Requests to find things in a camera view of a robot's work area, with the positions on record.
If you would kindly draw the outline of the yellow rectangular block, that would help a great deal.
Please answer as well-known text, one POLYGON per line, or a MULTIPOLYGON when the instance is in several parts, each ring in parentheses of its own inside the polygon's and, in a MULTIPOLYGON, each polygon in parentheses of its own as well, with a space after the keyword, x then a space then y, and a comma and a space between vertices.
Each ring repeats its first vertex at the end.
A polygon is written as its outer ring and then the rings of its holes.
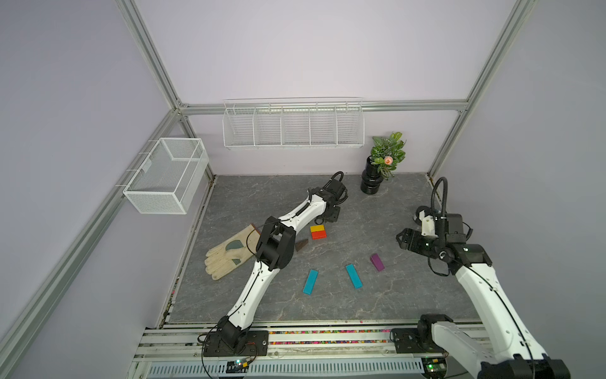
POLYGON ((310 231, 312 233, 323 232, 324 230, 325 230, 324 225, 314 225, 310 228, 310 231))

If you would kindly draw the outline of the red rectangular block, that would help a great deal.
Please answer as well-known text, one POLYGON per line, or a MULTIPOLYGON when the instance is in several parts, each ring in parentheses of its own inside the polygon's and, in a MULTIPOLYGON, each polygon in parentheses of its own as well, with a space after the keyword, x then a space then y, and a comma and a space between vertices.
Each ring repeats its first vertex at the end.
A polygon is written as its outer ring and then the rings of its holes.
POLYGON ((322 230, 322 231, 318 231, 318 232, 312 232, 311 236, 312 236, 312 240, 318 240, 318 239, 327 238, 328 235, 325 230, 322 230))

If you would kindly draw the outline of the dark wooden wedge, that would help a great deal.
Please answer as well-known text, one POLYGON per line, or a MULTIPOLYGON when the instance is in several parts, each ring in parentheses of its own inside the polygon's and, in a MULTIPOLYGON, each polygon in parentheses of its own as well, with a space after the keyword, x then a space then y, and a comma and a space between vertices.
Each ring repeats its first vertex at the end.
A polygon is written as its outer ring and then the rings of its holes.
POLYGON ((298 252, 298 251, 301 251, 301 250, 302 250, 302 249, 304 249, 304 248, 305 248, 305 247, 306 247, 308 244, 309 244, 309 240, 307 240, 307 239, 300 240, 300 241, 298 241, 298 242, 296 242, 296 243, 295 243, 295 250, 296 250, 297 252, 298 252))

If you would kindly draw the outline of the teal long block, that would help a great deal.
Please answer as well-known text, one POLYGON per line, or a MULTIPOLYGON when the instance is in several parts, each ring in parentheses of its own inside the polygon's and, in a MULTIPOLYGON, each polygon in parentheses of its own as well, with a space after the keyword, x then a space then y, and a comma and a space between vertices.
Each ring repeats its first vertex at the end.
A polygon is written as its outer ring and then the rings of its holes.
POLYGON ((347 274, 350 278, 350 281, 355 289, 359 289, 363 287, 363 283, 361 282, 361 278, 358 274, 354 265, 346 266, 347 274))
POLYGON ((303 293, 306 295, 312 295, 315 283, 317 282, 319 272, 315 269, 309 271, 309 275, 306 278, 306 283, 303 288, 303 293))

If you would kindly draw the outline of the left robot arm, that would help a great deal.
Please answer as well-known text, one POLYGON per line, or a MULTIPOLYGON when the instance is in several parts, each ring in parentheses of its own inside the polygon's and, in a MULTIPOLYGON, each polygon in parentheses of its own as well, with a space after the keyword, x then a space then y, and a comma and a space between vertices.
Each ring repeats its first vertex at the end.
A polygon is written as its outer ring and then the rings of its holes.
POLYGON ((308 190, 306 199, 291 212, 270 216, 263 224, 256 248, 252 251, 255 264, 235 305, 216 327, 219 337, 231 350, 246 343, 257 307, 274 277, 287 267, 294 252, 297 234, 309 223, 316 226, 339 219, 341 205, 348 198, 342 183, 344 173, 338 171, 322 187, 308 190))

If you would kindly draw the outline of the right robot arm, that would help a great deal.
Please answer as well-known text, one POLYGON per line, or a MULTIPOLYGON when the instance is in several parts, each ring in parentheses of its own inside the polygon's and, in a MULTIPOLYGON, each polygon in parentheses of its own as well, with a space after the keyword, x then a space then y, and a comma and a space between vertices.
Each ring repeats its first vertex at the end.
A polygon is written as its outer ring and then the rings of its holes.
POLYGON ((448 213, 448 180, 438 178, 430 205, 418 208, 420 230, 405 228, 396 241, 403 250, 440 261, 469 296, 492 350, 487 352, 445 314, 425 314, 418 322, 422 347, 439 347, 475 378, 569 378, 561 359, 549 354, 533 337, 511 304, 485 249, 469 242, 472 228, 462 216, 448 213))

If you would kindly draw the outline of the potted plant black vase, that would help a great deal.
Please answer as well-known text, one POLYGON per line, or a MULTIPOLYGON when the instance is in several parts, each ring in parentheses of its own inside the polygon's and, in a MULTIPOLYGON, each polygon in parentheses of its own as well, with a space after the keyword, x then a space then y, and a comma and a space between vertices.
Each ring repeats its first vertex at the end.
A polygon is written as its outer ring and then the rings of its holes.
POLYGON ((395 171, 406 158, 401 132, 394 132, 388 137, 374 136, 374 146, 367 158, 365 170, 361 174, 361 191, 374 195, 383 181, 395 176, 395 171))

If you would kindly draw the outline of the purple block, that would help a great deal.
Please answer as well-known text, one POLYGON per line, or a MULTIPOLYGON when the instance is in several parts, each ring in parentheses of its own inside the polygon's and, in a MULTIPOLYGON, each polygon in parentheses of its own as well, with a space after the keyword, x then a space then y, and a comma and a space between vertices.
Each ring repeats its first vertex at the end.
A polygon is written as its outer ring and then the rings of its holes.
POLYGON ((370 257, 370 260, 378 272, 382 272, 383 270, 385 270, 384 264, 378 254, 373 254, 370 257))

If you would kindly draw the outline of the beige work glove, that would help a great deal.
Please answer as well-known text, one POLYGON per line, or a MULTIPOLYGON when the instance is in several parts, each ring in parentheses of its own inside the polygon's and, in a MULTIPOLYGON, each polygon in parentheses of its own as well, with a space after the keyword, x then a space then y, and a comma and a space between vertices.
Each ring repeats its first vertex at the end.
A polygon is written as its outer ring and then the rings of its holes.
POLYGON ((254 256, 260 232, 253 224, 206 253, 205 271, 214 281, 222 279, 254 256))

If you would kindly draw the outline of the white mesh basket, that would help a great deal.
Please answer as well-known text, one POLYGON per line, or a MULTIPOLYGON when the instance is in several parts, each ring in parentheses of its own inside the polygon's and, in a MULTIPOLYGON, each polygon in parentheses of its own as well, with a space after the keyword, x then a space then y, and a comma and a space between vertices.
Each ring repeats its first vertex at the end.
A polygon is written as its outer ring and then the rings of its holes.
POLYGON ((185 215, 208 163, 200 138, 163 137, 145 155, 123 194, 141 214, 185 215))

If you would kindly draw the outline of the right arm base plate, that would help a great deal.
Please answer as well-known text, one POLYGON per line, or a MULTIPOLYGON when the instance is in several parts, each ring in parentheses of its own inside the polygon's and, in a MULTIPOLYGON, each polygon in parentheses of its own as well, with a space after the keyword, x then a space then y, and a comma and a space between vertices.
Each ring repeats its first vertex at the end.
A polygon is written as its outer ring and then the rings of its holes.
POLYGON ((445 354, 429 337, 422 336, 416 328, 393 328, 390 341, 397 354, 445 354))

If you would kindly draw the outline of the white vent rail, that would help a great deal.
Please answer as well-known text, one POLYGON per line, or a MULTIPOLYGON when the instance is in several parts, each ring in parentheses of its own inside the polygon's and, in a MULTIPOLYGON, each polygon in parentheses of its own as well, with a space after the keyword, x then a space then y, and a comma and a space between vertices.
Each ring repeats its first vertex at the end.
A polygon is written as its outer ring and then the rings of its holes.
POLYGON ((235 373, 227 361, 154 363, 145 378, 357 377, 423 374, 420 358, 258 359, 235 373))

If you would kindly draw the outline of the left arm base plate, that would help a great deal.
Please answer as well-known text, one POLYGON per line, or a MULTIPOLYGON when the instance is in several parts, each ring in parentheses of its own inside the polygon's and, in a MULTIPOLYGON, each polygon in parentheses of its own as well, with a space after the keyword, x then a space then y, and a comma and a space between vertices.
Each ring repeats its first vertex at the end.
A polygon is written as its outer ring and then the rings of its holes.
POLYGON ((204 357, 266 356, 269 348, 267 331, 248 331, 238 336, 235 342, 225 341, 221 333, 211 332, 200 336, 204 357))

